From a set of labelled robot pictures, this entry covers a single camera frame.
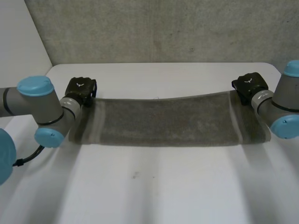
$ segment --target cloth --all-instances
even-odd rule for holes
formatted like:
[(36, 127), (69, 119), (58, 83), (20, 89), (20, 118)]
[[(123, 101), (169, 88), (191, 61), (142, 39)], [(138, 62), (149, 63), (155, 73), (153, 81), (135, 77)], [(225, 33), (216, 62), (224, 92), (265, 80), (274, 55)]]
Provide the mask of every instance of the cloth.
[(78, 144), (207, 147), (269, 141), (267, 126), (236, 91), (170, 99), (94, 99), (69, 140)]

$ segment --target black cable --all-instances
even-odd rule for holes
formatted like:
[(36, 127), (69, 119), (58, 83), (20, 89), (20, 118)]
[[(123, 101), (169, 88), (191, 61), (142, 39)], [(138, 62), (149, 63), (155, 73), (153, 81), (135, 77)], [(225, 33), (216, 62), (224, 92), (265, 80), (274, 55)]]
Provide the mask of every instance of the black cable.
[(24, 163), (33, 160), (35, 157), (37, 157), (37, 156), (43, 151), (44, 148), (45, 148), (44, 146), (39, 146), (39, 147), (37, 148), (37, 150), (36, 150), (33, 154), (31, 154), (30, 156), (28, 156), (27, 158), (25, 158), (25, 159), (18, 159), (18, 160), (13, 164), (13, 167), (15, 167), (15, 166), (18, 166), (18, 167), (23, 166)]

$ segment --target white table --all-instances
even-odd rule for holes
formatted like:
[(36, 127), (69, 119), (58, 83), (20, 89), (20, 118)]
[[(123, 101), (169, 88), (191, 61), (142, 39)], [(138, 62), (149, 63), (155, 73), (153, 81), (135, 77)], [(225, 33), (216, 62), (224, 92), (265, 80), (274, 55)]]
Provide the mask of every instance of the white table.
[[(47, 74), (61, 98), (72, 77), (95, 78), (99, 98), (172, 98), (231, 90), (266, 63), (66, 64)], [(6, 127), (24, 158), (36, 148), (31, 116)], [(1, 224), (248, 224), (299, 220), (299, 141), (235, 147), (76, 146), (64, 141), (14, 168), (0, 187)]]

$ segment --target concrete wall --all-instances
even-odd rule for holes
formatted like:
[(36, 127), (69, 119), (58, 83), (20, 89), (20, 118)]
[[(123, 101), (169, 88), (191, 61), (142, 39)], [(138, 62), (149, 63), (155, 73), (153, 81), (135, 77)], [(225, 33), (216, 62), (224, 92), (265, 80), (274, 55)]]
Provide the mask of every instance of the concrete wall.
[[(0, 1), (0, 88), (52, 67), (23, 0)], [(11, 118), (0, 118), (0, 128)]]
[(297, 0), (25, 0), (53, 65), (298, 59)]

